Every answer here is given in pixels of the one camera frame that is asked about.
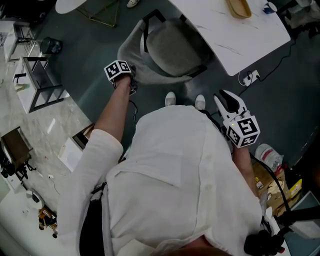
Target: chair backrest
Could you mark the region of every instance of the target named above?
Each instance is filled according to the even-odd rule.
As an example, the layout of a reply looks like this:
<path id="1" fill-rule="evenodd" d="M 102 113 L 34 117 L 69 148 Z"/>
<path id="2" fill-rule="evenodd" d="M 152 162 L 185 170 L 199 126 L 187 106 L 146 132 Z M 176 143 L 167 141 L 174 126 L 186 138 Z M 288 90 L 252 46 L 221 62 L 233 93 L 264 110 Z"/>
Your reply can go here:
<path id="1" fill-rule="evenodd" d="M 118 60 L 127 61 L 135 69 L 135 80 L 145 85 L 176 84 L 192 79 L 191 76 L 169 77 L 156 73 L 149 68 L 141 55 L 141 38 L 146 28 L 146 23 L 140 20 L 129 37 L 120 46 L 117 54 Z"/>

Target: wall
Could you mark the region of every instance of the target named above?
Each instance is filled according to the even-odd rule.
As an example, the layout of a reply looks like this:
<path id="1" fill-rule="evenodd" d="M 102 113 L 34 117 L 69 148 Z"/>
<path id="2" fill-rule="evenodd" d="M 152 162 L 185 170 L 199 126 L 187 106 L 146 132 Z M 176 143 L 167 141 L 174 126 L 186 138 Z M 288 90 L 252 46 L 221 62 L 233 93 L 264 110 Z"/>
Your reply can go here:
<path id="1" fill-rule="evenodd" d="M 30 254 L 0 225 L 0 249 L 6 256 L 29 256 Z"/>
<path id="2" fill-rule="evenodd" d="M 4 179 L 0 177 L 0 203 L 6 197 L 6 195 L 10 192 L 9 186 L 6 184 Z"/>
<path id="3" fill-rule="evenodd" d="M 10 191 L 0 203 L 0 223 L 8 233 L 32 256 L 68 255 L 52 230 L 39 229 L 38 211 L 29 209 L 24 188 L 14 194 Z"/>

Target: plastic bottle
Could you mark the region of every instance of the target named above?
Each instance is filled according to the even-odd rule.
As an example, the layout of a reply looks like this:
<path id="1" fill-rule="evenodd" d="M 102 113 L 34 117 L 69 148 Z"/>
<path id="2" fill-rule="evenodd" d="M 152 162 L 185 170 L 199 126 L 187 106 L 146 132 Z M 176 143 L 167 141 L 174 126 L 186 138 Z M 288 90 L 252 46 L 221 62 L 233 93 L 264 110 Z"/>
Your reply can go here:
<path id="1" fill-rule="evenodd" d="M 278 152 L 268 144 L 259 145 L 255 150 L 254 156 L 269 166 L 274 173 L 282 167 L 284 156 L 279 155 Z"/>

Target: shirt sleeve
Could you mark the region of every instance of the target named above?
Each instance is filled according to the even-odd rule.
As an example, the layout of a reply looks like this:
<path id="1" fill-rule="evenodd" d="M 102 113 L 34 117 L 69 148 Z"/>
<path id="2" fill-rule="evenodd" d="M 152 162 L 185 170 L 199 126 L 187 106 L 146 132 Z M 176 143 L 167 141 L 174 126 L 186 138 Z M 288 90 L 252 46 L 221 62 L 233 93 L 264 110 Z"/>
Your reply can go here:
<path id="1" fill-rule="evenodd" d="M 92 131 L 82 157 L 58 202 L 58 238 L 67 247 L 72 245 L 73 248 L 70 249 L 78 251 L 77 241 L 91 192 L 100 178 L 118 164 L 122 153 L 122 145 L 112 135 L 99 129 Z"/>

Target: wooden object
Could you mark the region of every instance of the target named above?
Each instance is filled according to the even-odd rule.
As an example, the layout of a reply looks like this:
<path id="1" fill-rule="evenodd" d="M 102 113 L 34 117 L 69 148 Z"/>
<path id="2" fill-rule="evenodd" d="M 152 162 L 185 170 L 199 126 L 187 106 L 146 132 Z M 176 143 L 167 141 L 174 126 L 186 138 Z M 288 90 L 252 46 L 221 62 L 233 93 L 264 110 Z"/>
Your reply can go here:
<path id="1" fill-rule="evenodd" d="M 231 15 L 237 19 L 250 18 L 252 13 L 246 0 L 226 0 Z"/>
<path id="2" fill-rule="evenodd" d="M 263 185 L 263 187 L 258 189 L 258 195 L 259 195 L 259 197 L 261 197 L 261 195 L 265 191 L 268 191 L 268 188 L 269 188 L 270 184 L 274 181 L 274 179 L 267 172 L 267 170 L 258 162 L 253 164 L 253 172 L 254 172 L 256 183 L 261 182 Z M 284 181 L 284 188 L 282 190 L 283 190 L 283 193 L 285 195 L 286 200 L 290 201 L 291 193 L 290 193 L 290 190 L 288 189 L 288 186 L 286 184 L 285 172 L 282 171 L 276 177 L 277 177 L 278 181 Z M 284 204 L 284 200 L 283 200 L 283 197 L 280 192 L 271 195 L 271 197 L 267 201 L 267 206 L 272 207 L 272 215 L 275 215 L 278 212 L 279 208 L 283 204 Z"/>
<path id="3" fill-rule="evenodd" d="M 301 197 L 301 194 L 298 193 L 294 198 L 292 198 L 288 202 L 289 207 L 292 208 L 299 201 L 300 197 Z M 276 215 L 277 217 L 280 217 L 282 214 L 284 214 L 285 211 L 286 211 L 286 207 L 285 205 L 283 205 L 276 210 L 274 215 Z"/>
<path id="4" fill-rule="evenodd" d="M 21 137 L 18 131 L 19 128 L 20 127 L 1 137 L 1 143 L 3 147 L 6 148 L 15 170 L 30 158 L 29 152 L 31 151 Z"/>

